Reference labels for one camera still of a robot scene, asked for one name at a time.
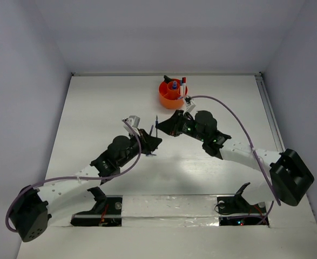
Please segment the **blue ballpoint pen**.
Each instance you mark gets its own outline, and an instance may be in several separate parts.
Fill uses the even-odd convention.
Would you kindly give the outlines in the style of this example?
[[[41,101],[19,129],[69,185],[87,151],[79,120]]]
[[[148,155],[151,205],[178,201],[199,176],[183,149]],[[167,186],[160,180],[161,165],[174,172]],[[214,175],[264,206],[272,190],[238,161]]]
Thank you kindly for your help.
[[[158,115],[156,115],[156,118],[155,118],[155,129],[156,129],[156,134],[157,134],[157,132],[158,132],[158,128],[157,128],[157,126],[158,126]]]

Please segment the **small clear blue-capped bottle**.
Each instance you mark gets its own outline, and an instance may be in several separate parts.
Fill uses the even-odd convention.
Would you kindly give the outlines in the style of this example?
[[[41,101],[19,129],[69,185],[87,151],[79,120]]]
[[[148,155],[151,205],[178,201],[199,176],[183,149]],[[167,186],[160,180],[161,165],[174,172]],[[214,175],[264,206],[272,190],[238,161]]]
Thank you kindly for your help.
[[[176,82],[176,81],[173,81],[172,89],[173,89],[173,90],[176,90],[176,89],[177,89],[177,82]]]

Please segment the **blue-capped white marker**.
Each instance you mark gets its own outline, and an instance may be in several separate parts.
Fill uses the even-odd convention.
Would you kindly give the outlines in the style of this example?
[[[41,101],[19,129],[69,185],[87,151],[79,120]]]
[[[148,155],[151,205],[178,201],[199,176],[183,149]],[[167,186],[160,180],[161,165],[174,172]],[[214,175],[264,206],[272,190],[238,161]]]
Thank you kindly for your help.
[[[181,96],[185,96],[185,87],[186,87],[186,84],[184,83],[183,86],[180,86],[180,95]]]

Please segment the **pink highlighter black body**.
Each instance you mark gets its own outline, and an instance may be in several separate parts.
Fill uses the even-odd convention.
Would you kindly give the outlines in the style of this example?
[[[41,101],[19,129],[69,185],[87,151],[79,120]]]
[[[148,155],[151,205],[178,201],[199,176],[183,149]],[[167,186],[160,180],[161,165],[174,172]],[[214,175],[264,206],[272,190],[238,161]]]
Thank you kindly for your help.
[[[170,78],[170,77],[168,77],[167,75],[164,75],[164,82],[165,83],[170,83],[170,82],[172,82],[173,81],[173,79],[172,78]]]

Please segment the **black-capped white marker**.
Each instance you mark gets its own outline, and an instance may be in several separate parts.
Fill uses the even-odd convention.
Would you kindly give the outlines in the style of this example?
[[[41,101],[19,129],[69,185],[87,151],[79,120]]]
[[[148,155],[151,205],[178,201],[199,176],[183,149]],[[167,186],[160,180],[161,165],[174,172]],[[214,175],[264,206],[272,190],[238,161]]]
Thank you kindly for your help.
[[[180,86],[183,86],[183,84],[186,83],[186,78],[183,77],[181,80],[180,80]]]

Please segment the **red-capped white marker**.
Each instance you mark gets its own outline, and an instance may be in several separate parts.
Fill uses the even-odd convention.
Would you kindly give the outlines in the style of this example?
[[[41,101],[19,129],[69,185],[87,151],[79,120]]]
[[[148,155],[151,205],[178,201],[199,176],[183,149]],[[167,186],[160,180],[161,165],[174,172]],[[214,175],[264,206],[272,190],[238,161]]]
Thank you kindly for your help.
[[[182,89],[182,91],[183,91],[183,97],[186,96],[186,93],[187,93],[186,77],[182,77],[181,89]]]

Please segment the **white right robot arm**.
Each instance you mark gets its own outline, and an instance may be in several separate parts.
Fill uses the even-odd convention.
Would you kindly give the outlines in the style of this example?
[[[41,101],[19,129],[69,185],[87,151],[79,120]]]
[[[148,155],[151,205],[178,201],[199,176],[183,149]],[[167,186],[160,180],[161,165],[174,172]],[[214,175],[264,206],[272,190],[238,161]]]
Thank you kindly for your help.
[[[241,194],[234,198],[234,205],[241,212],[256,203],[274,200],[295,207],[314,182],[314,176],[296,151],[289,148],[284,152],[268,151],[236,141],[217,129],[217,120],[209,111],[198,111],[191,116],[176,110],[156,128],[173,137],[184,134],[199,140],[208,155],[263,173],[263,183],[244,184]]]

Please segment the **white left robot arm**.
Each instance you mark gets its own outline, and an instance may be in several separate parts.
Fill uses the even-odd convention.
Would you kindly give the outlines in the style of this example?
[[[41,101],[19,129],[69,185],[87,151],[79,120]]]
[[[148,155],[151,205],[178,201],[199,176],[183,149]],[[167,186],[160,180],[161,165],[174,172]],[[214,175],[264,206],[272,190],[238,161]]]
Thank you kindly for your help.
[[[6,214],[7,228],[17,233],[23,242],[39,237],[58,219],[58,212],[76,196],[89,192],[85,215],[103,215],[108,209],[107,197],[100,189],[106,182],[123,175],[120,170],[131,160],[151,154],[162,139],[149,135],[144,129],[128,130],[129,136],[119,135],[107,149],[88,166],[72,176],[46,179],[24,187]]]

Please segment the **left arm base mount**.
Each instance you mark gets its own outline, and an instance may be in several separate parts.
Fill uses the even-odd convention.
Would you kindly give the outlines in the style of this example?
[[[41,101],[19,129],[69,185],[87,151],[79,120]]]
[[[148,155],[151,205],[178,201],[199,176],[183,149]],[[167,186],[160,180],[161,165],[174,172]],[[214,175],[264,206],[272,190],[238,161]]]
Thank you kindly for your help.
[[[73,214],[70,224],[74,227],[121,227],[123,197],[106,196],[99,187],[87,191],[93,195],[93,207]]]

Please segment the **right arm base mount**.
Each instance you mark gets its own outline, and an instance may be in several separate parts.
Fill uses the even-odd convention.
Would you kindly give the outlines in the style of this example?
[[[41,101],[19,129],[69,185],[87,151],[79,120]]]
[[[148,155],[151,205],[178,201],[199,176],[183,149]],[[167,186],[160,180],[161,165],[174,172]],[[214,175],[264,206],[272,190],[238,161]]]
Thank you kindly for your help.
[[[218,196],[214,211],[221,226],[269,226],[266,207],[250,205],[242,196],[250,183],[243,184],[233,195]]]

